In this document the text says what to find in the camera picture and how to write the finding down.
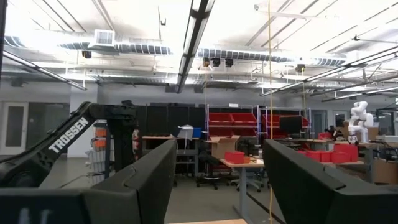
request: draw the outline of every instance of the table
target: table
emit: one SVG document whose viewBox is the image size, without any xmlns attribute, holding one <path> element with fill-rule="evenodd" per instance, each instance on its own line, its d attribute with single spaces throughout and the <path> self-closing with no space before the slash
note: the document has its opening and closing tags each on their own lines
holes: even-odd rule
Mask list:
<svg viewBox="0 0 398 224">
<path fill-rule="evenodd" d="M 239 172 L 239 186 L 240 186 L 240 191 L 239 191 L 239 208 L 236 208 L 233 206 L 235 211 L 243 218 L 248 224 L 253 224 L 253 222 L 250 220 L 248 216 L 248 203 L 247 203 L 247 196 L 246 196 L 246 168 L 253 168 L 253 167 L 258 167 L 258 168 L 263 168 L 264 167 L 264 161 L 262 159 L 254 159 L 254 161 L 250 161 L 250 163 L 247 164 L 233 164 L 225 159 L 220 159 L 220 161 L 231 168 L 236 169 Z"/>
<path fill-rule="evenodd" d="M 174 224 L 247 224 L 244 220 L 220 220 L 208 222 L 174 223 Z"/>
<path fill-rule="evenodd" d="M 150 140 L 171 140 L 176 139 L 173 136 L 143 136 L 142 137 L 142 151 L 144 154 L 150 152 L 151 149 L 147 149 L 147 141 Z M 199 138 L 192 138 L 192 141 L 195 142 L 194 149 L 177 149 L 177 156 L 193 156 L 193 162 L 186 161 L 186 162 L 177 162 L 177 164 L 194 164 L 195 166 L 195 177 L 199 173 L 199 146 L 200 146 L 200 139 Z"/>
</svg>

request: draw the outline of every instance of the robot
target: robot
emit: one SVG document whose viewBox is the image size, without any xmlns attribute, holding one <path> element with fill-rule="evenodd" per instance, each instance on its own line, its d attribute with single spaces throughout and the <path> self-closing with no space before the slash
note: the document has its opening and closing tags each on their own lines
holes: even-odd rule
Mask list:
<svg viewBox="0 0 398 224">
<path fill-rule="evenodd" d="M 366 107 L 368 107 L 368 102 L 361 101 L 355 102 L 354 107 L 351 108 L 351 119 L 348 125 L 348 141 L 351 144 L 357 144 L 358 139 L 356 137 L 356 132 L 361 133 L 362 142 L 368 142 L 368 129 L 373 126 L 373 116 L 366 112 Z"/>
</svg>

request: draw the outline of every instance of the air duct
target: air duct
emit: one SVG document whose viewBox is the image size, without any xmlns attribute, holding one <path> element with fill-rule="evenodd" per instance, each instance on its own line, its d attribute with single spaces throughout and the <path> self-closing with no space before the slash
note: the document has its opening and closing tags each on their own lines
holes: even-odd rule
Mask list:
<svg viewBox="0 0 398 224">
<path fill-rule="evenodd" d="M 5 35 L 4 45 L 20 48 L 38 49 L 51 45 L 70 50 L 91 50 L 110 52 L 114 54 L 144 54 L 144 55 L 180 55 L 170 46 L 158 40 L 133 39 L 120 35 L 102 35 L 109 40 L 100 39 L 101 34 L 95 38 L 94 34 L 84 32 L 59 32 L 52 30 L 32 30 L 21 35 Z M 252 47 L 200 47 L 196 57 L 222 58 L 235 60 L 269 61 L 269 52 L 265 48 Z M 346 62 L 344 55 L 305 55 L 301 52 L 288 50 L 272 50 L 272 62 L 292 62 L 315 66 L 336 67 Z"/>
</svg>

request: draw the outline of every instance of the black monitor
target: black monitor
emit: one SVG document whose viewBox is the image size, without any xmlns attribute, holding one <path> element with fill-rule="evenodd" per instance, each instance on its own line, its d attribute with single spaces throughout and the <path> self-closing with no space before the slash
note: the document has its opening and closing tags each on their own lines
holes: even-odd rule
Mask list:
<svg viewBox="0 0 398 224">
<path fill-rule="evenodd" d="M 281 116 L 279 118 L 279 130 L 288 134 L 300 134 L 303 128 L 301 116 Z"/>
</svg>

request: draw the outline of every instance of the floor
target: floor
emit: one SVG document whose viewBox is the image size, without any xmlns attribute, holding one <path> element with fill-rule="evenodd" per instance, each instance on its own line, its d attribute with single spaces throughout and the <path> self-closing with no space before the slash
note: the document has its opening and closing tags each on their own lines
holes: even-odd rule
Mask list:
<svg viewBox="0 0 398 224">
<path fill-rule="evenodd" d="M 91 180 L 85 175 L 90 168 L 85 165 L 86 159 L 59 159 L 49 176 L 40 188 L 77 188 L 89 187 Z M 249 187 L 251 195 L 268 207 L 269 191 L 263 188 L 261 193 Z M 239 218 L 232 205 L 237 205 L 239 195 L 232 186 L 213 187 L 202 186 L 197 188 L 193 179 L 178 177 L 178 186 L 174 187 L 170 196 L 169 207 L 165 217 L 166 223 L 199 222 L 213 220 L 228 220 Z M 278 217 L 282 217 L 276 199 L 272 206 Z M 269 215 L 248 199 L 249 216 L 254 223 L 270 223 Z"/>
</svg>

